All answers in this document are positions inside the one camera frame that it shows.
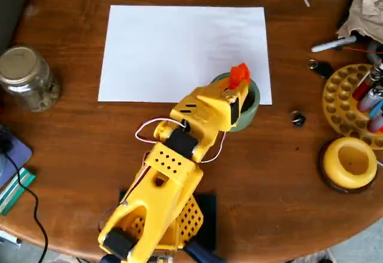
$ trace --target wooden table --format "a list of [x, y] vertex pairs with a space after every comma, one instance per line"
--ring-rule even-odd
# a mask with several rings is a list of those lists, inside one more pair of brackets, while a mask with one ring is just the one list
[[[317, 174], [320, 147], [337, 135], [321, 111], [324, 80], [306, 61], [315, 56], [335, 68], [367, 62], [362, 53], [310, 52], [313, 44], [335, 38], [345, 1], [310, 0], [307, 8], [302, 0], [29, 0], [16, 42], [48, 60], [62, 97], [51, 110], [33, 114], [6, 96], [1, 122], [33, 148], [27, 168], [37, 175], [31, 188], [40, 199], [49, 248], [102, 256], [98, 219], [132, 183], [151, 148], [133, 133], [173, 106], [97, 103], [111, 4], [265, 7], [273, 105], [261, 106], [250, 127], [227, 136], [221, 156], [202, 166], [197, 188], [218, 195], [219, 255], [229, 262], [281, 262], [341, 242], [378, 220], [382, 176], [364, 193], [344, 195]], [[307, 117], [300, 129], [290, 122], [295, 108]], [[23, 195], [0, 228], [41, 246], [33, 206]]]

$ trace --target floor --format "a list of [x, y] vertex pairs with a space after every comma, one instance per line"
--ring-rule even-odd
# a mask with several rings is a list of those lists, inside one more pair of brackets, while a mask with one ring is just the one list
[[[353, 236], [330, 251], [336, 263], [380, 263], [383, 262], [383, 219], [368, 229]], [[1, 263], [38, 262], [42, 249], [26, 242], [15, 251], [10, 246], [0, 244]], [[300, 260], [300, 263], [312, 263], [312, 257]], [[44, 263], [78, 263], [75, 258], [48, 251]]]

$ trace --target white paper sheet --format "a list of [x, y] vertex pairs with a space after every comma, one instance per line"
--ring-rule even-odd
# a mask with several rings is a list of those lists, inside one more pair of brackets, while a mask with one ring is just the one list
[[98, 101], [178, 102], [243, 62], [271, 104], [263, 8], [112, 5]]

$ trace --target crumpled paper bag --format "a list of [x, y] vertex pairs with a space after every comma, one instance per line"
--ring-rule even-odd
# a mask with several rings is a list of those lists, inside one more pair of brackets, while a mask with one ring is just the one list
[[353, 0], [348, 19], [337, 34], [349, 37], [351, 31], [383, 43], [383, 0]]

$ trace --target jar lid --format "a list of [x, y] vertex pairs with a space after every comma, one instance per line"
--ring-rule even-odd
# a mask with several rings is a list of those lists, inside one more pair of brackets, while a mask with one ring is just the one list
[[38, 74], [39, 66], [38, 53], [25, 46], [13, 47], [0, 56], [0, 81], [9, 85], [26, 83]]

